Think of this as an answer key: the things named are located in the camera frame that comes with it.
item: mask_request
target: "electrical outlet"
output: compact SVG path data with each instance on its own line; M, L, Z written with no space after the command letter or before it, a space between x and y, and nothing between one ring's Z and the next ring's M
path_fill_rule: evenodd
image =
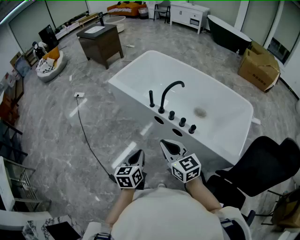
M251 120L253 123L257 124L257 125L260 125L261 124L261 121L257 118L252 118Z
M76 92L74 94L74 97L77 97L77 95L78 95L78 98L82 98L84 96L84 92Z

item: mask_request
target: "cabinet drawer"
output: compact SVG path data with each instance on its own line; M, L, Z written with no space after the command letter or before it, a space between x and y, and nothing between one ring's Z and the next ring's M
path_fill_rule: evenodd
M190 18L196 19L198 21L201 20L202 15L201 14L194 14L194 13L190 13Z

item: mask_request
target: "black faucet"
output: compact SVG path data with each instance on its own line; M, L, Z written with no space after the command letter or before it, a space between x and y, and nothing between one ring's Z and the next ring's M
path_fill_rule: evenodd
M164 102L165 102L165 95L167 94L167 92L174 87L177 84L181 84L182 87L184 88L184 82L183 81L175 81L173 83L171 83L169 86L167 86L167 88L164 90L163 95L161 96L161 103L160 103L160 108L158 110L158 112L160 114L163 114L165 112L164 110Z

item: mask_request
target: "sneaker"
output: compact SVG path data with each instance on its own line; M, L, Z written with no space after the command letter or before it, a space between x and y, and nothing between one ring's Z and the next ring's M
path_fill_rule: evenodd
M158 187L158 188L166 188L167 185L161 182L161 183L158 184L157 187Z

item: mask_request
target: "gray marble floor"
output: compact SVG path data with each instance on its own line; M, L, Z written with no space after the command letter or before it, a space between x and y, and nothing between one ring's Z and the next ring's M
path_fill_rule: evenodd
M251 142L266 135L277 143L286 137L295 139L300 119L295 111L297 99L281 81L268 93L237 75L240 56L215 44L210 34L197 35L183 25L164 24L161 20L126 19L126 29L120 33L125 57L116 54L109 59L110 69L87 61L76 32L60 41L68 56L61 74L49 83L37 78L34 69L25 77L24 96L20 101L17 127L23 131L22 146L29 155L24 164L37 171L32 181L42 197L52 200L53 217L70 214L84 227L90 221L105 219L120 190L112 183L89 151L77 115L74 92L84 92L80 99L80 115L95 154L111 173L111 164L132 149L144 149L147 182L154 187L165 182L168 187L182 185L166 171L156 139L151 134L141 136L143 128L119 107L108 88L108 80L148 50L156 50L183 61L230 87L254 107L254 116L262 124L251 125L245 149ZM273 189L283 192L293 187L291 181ZM242 212L251 209L259 213L271 210L276 197L262 193L247 198ZM271 227L261 226L256 217L251 231L253 239L275 239Z

